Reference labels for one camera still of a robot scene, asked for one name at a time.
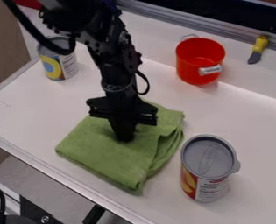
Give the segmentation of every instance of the can lid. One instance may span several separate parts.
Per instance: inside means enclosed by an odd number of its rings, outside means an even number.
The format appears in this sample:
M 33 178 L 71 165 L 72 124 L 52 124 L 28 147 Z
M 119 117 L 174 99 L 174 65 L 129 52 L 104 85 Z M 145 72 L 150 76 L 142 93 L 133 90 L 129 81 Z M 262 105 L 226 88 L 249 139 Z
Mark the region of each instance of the can lid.
M 53 42 L 55 45 L 60 46 L 61 48 L 68 49 L 69 48 L 69 40 L 65 37 L 48 37 L 48 39 Z M 38 53 L 40 55 L 45 56 L 55 56 L 56 52 L 50 51 L 48 48 L 43 45 L 38 45 L 37 47 Z
M 191 138 L 183 146 L 181 158 L 189 171 L 204 179 L 223 178 L 240 168 L 232 146 L 217 136 Z

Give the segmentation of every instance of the green towel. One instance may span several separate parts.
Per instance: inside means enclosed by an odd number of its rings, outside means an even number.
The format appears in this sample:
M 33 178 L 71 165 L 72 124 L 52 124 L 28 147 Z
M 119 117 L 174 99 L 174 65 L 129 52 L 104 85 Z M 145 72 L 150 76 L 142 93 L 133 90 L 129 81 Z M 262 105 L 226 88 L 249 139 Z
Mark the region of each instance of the green towel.
M 139 124 L 129 143 L 116 140 L 106 119 L 87 116 L 59 143 L 56 151 L 138 193 L 183 140 L 183 113 L 154 105 L 159 108 L 158 126 Z

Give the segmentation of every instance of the white label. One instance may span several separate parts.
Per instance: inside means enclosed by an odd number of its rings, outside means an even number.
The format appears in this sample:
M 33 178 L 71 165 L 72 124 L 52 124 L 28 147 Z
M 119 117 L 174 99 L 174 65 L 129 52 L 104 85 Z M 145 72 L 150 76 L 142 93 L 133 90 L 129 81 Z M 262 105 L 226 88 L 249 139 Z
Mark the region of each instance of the white label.
M 77 59 L 74 53 L 68 56 L 60 56 L 60 64 L 65 76 L 65 79 L 69 79 L 76 75 L 78 72 Z
M 206 180 L 199 178 L 195 199 L 202 202 L 210 202 L 220 198 L 229 190 L 229 178 L 219 180 Z

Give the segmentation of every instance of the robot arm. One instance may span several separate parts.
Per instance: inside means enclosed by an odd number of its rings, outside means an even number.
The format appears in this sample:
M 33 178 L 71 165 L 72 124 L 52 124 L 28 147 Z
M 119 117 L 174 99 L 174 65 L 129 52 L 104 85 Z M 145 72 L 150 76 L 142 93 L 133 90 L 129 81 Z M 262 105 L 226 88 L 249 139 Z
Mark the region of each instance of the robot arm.
M 138 123 L 156 125 L 157 108 L 142 101 L 138 95 L 149 91 L 149 82 L 139 72 L 141 54 L 136 52 L 131 35 L 120 19 L 121 11 L 110 0 L 39 0 L 44 7 L 39 16 L 55 33 L 70 37 L 70 49 L 62 49 L 45 38 L 22 11 L 11 1 L 3 0 L 26 30 L 48 49 L 69 54 L 75 41 L 87 46 L 101 71 L 105 97 L 89 99 L 90 115 L 110 121 L 120 141 L 133 138 Z M 136 74 L 148 84 L 138 92 Z

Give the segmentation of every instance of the black cable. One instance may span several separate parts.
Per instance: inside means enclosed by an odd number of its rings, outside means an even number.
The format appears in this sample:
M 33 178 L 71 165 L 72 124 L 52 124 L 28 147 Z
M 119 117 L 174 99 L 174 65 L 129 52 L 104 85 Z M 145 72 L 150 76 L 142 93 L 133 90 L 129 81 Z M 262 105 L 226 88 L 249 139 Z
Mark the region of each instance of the black cable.
M 147 83 L 147 88 L 146 88 L 146 90 L 145 90 L 143 93 L 139 93 L 139 91 L 137 90 L 138 94 L 139 94 L 139 95 L 146 95 L 146 94 L 148 94 L 148 92 L 149 92 L 149 90 L 150 90 L 150 83 L 149 83 L 149 80 L 148 80 L 147 77 L 146 77 L 143 73 L 141 73 L 139 70 L 137 70 L 137 75 L 138 75 L 139 77 L 141 77 L 141 78 Z
M 4 193 L 0 190 L 0 224 L 5 224 L 5 197 Z
M 72 53 L 76 46 L 75 37 L 72 37 L 69 40 L 70 49 L 64 49 L 60 46 L 51 42 L 48 38 L 46 38 L 28 19 L 28 17 L 13 3 L 11 0 L 3 0 L 7 7 L 11 10 L 14 16 L 19 20 L 22 26 L 44 47 L 49 50 L 61 54 L 61 55 L 69 55 Z

